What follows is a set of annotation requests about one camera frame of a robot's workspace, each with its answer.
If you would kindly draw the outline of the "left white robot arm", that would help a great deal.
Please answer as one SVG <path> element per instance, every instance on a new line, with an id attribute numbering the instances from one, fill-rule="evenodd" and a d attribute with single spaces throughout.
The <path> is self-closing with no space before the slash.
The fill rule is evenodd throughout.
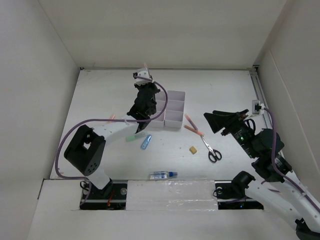
<path id="1" fill-rule="evenodd" d="M 65 143 L 69 135 L 74 133 L 63 156 L 81 173 L 79 179 L 87 183 L 87 192 L 103 199 L 113 191 L 113 181 L 100 166 L 105 146 L 142 132 L 155 119 L 156 94 L 164 90 L 155 81 L 146 79 L 138 80 L 134 86 L 138 90 L 137 97 L 123 118 L 106 119 L 101 129 L 87 126 L 89 120 L 82 121 L 70 129 L 61 141 Z"/>

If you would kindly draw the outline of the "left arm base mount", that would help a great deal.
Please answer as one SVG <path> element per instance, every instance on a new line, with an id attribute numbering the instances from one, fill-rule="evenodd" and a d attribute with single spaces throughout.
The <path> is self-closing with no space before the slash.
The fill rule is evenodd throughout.
<path id="1" fill-rule="evenodd" d="M 92 185 L 89 191 L 89 184 L 80 182 L 82 195 L 79 204 L 81 210 L 125 210 L 127 203 L 128 181 L 116 180 L 106 186 L 106 190 L 100 190 Z"/>

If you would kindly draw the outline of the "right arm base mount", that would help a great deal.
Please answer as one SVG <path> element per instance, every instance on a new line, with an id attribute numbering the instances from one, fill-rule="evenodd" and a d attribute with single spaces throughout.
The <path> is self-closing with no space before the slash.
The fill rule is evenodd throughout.
<path id="1" fill-rule="evenodd" d="M 258 201 L 238 194 L 232 189 L 230 180 L 218 180 L 212 195 L 217 200 L 218 210 L 264 210 Z"/>

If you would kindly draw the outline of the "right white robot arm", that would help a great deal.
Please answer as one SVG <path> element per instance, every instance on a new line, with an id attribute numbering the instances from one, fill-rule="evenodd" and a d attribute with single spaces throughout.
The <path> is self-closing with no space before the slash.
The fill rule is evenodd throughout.
<path id="1" fill-rule="evenodd" d="M 232 135 L 254 162 L 251 166 L 269 189 L 246 171 L 232 180 L 216 183 L 216 197 L 226 203 L 253 199 L 285 220 L 300 240 L 320 238 L 320 203 L 299 180 L 293 179 L 292 166 L 279 154 L 284 147 L 275 128 L 256 133 L 256 124 L 248 118 L 248 110 L 240 112 L 213 111 L 204 113 L 213 133 Z"/>

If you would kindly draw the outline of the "purple pen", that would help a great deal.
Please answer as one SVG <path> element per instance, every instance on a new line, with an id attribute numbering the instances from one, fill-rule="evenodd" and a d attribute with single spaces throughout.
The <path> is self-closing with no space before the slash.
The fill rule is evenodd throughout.
<path id="1" fill-rule="evenodd" d="M 191 120 L 191 118 L 185 113 L 184 114 L 185 118 L 188 120 L 188 122 L 191 124 L 191 126 L 193 127 L 193 129 L 195 129 L 196 131 L 198 131 L 197 126 L 194 124 L 194 122 Z"/>

